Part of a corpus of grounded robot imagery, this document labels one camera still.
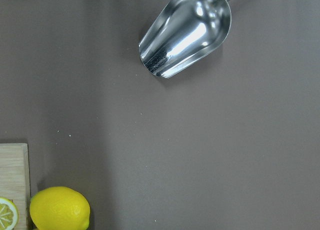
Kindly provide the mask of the wooden cutting board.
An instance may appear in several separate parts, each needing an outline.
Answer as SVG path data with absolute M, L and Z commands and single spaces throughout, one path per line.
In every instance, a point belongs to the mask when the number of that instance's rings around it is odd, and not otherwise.
M 2 143 L 0 145 L 0 196 L 13 201 L 18 210 L 16 230 L 31 230 L 30 174 L 28 145 Z

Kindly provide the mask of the metal scoop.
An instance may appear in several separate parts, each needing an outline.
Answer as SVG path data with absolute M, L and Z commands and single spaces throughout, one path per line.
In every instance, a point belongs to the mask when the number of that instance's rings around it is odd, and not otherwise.
M 171 0 L 138 44 L 142 64 L 169 79 L 203 59 L 227 38 L 230 0 Z

